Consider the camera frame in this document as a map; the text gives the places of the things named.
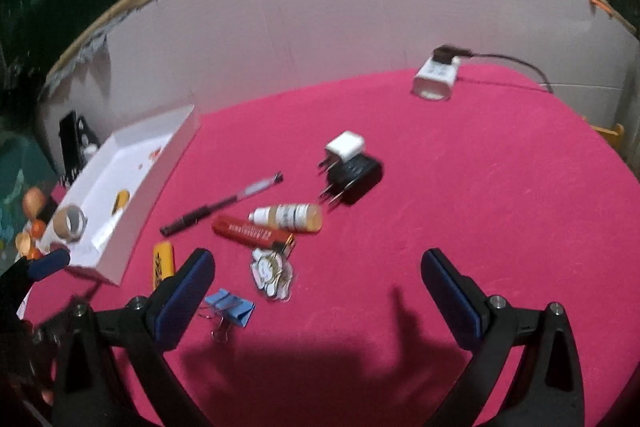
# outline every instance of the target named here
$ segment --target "black power cord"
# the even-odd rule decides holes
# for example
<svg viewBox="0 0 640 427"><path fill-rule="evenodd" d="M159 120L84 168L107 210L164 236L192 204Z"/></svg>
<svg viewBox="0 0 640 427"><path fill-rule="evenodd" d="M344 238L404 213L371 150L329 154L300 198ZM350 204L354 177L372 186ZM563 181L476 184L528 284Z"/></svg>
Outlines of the black power cord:
<svg viewBox="0 0 640 427"><path fill-rule="evenodd" d="M526 66L527 68L534 70L537 74L539 74L539 76L544 81L546 90L548 90L548 92L550 92L551 94L554 93L554 89L553 87L551 87L551 83L549 82L549 79L546 77L546 74L543 73L543 71L539 67L534 66L530 62L527 62L526 60L522 60L521 58L512 57L511 55L502 55L498 53L474 53L471 50L459 48L451 44L444 44L443 46L437 47L433 51L433 60L441 64L450 64L451 61L453 60L453 57L501 58L502 60L509 60L510 62L515 62L516 64L520 64L522 66Z"/></svg>

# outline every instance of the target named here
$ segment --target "white cardboard wall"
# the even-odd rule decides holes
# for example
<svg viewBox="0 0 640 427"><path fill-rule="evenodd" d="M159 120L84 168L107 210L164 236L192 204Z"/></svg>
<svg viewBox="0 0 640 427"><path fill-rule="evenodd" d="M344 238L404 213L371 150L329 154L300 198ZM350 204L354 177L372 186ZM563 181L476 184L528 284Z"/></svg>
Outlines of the white cardboard wall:
<svg viewBox="0 0 640 427"><path fill-rule="evenodd" d="M447 42L536 64L559 98L601 126L613 123L640 55L623 25L587 0L156 0L114 29L108 54L41 107L43 133L62 164L58 121L70 108L104 139L158 107L193 101L209 112L418 68Z"/></svg>

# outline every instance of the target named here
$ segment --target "blue gripper pad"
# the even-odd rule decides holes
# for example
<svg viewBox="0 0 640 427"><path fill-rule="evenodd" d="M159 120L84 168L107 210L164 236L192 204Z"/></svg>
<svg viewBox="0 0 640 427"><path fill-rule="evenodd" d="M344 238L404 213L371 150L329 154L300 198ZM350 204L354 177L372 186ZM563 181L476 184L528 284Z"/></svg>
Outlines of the blue gripper pad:
<svg viewBox="0 0 640 427"><path fill-rule="evenodd" d="M420 271L424 285L427 286L458 346L468 351L476 350L482 342L482 320L454 280L462 279L462 275L436 248L423 254Z"/></svg>
<svg viewBox="0 0 640 427"><path fill-rule="evenodd" d="M27 269L27 277L33 282L42 281L45 277L62 270L71 261L68 251L64 248L47 253L44 257L31 261Z"/></svg>
<svg viewBox="0 0 640 427"><path fill-rule="evenodd" d="M211 252L196 248L178 272L164 279L151 294L146 327L159 349L170 351L177 347L215 272Z"/></svg>

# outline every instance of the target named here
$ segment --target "red lighter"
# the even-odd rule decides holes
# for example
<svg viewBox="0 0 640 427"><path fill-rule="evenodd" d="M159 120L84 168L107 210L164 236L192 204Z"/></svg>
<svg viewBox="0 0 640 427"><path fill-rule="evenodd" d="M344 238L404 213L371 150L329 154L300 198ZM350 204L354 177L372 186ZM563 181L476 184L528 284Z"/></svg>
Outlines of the red lighter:
<svg viewBox="0 0 640 427"><path fill-rule="evenodd" d="M243 245L261 250L273 250L285 257L295 245L292 233L254 225L246 219L232 216L218 216L211 227L215 233L238 241Z"/></svg>

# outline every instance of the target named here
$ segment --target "black plug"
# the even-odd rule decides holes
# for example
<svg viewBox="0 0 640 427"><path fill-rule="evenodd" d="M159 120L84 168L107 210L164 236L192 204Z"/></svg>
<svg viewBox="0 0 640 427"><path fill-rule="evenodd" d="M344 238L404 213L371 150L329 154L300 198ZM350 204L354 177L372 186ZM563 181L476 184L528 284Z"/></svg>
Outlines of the black plug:
<svg viewBox="0 0 640 427"><path fill-rule="evenodd" d="M459 48L452 44L443 44L434 49L432 58L433 62L438 62L439 64L451 64L454 57L471 58L473 56L474 52L471 50Z"/></svg>
<svg viewBox="0 0 640 427"><path fill-rule="evenodd" d="M329 204L353 204L369 192L382 179L383 168L375 158L360 153L344 163L329 169L326 175L327 187L320 198L333 196Z"/></svg>

